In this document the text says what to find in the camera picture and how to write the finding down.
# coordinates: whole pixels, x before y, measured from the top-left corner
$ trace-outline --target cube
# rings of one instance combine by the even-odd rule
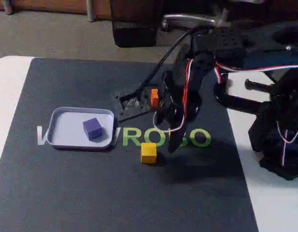
[[[97,118],[84,121],[83,129],[90,140],[100,137],[103,134],[103,128]]]
[[[146,164],[156,164],[157,162],[157,144],[141,144],[141,162]]]
[[[153,110],[159,108],[158,89],[152,89],[151,90],[151,107],[152,107]]]

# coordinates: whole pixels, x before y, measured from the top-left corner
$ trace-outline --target black mat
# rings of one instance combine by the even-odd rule
[[[166,135],[157,166],[141,164],[140,147],[123,139],[124,131],[135,133],[128,128],[138,128],[143,142],[152,114],[122,123],[118,144],[106,152],[37,145],[36,127],[45,131],[57,107],[114,110],[111,92],[137,84],[152,67],[33,60],[0,160],[0,232],[257,231],[228,114],[212,94],[212,76],[201,89],[203,105],[187,130],[188,144],[168,154]],[[193,145],[194,129],[210,134],[209,146]],[[206,140],[197,135],[197,143]],[[149,139],[158,142],[160,136],[152,132]]]

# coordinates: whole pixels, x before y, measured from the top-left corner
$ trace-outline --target table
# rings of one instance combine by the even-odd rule
[[[298,231],[298,178],[260,168],[247,133],[255,116],[216,103],[214,78],[201,89],[203,108],[187,130],[188,144],[173,155],[167,135],[151,129],[151,115],[119,125],[118,143],[105,153],[59,151],[45,142],[56,107],[112,109],[109,86],[136,84],[152,67],[0,59],[0,231]],[[269,84],[262,73],[234,73],[229,94],[268,100],[245,90],[246,78]],[[208,132],[210,146],[196,147],[193,131]],[[129,139],[139,132],[139,141],[161,144],[164,165],[140,164],[137,141]]]

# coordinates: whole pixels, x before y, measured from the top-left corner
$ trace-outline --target orange cube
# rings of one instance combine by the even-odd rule
[[[158,89],[156,88],[151,90],[151,107],[152,109],[159,108],[159,95],[158,95]]]

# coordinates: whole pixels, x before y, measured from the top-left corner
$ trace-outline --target floor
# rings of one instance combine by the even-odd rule
[[[0,58],[34,56],[158,62],[181,31],[158,32],[156,47],[119,48],[110,21],[90,23],[86,15],[0,11]],[[174,52],[168,62],[173,61]]]

